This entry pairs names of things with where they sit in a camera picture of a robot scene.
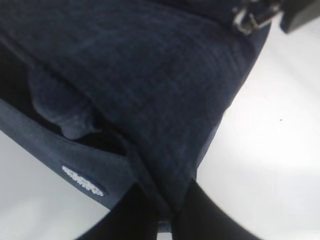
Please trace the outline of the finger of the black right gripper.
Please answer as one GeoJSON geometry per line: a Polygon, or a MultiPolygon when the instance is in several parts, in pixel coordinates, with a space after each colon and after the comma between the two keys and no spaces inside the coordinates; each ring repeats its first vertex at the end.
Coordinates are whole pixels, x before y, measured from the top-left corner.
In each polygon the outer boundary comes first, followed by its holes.
{"type": "Polygon", "coordinates": [[[300,27],[320,17],[319,0],[284,0],[281,5],[283,16],[281,30],[290,34],[300,27]]]}

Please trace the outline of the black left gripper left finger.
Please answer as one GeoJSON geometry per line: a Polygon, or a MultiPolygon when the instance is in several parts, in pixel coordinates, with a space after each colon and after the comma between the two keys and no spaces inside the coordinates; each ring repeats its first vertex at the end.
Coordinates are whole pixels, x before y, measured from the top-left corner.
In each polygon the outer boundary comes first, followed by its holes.
{"type": "Polygon", "coordinates": [[[157,209],[143,190],[134,184],[117,205],[82,235],[83,240],[155,240],[157,209]]]}

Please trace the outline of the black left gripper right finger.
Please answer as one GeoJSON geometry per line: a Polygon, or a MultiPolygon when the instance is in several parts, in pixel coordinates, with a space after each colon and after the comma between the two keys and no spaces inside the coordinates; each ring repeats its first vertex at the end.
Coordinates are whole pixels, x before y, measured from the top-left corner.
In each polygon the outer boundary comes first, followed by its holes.
{"type": "Polygon", "coordinates": [[[250,232],[212,202],[195,180],[172,220],[174,240],[249,240],[250,232]]]}

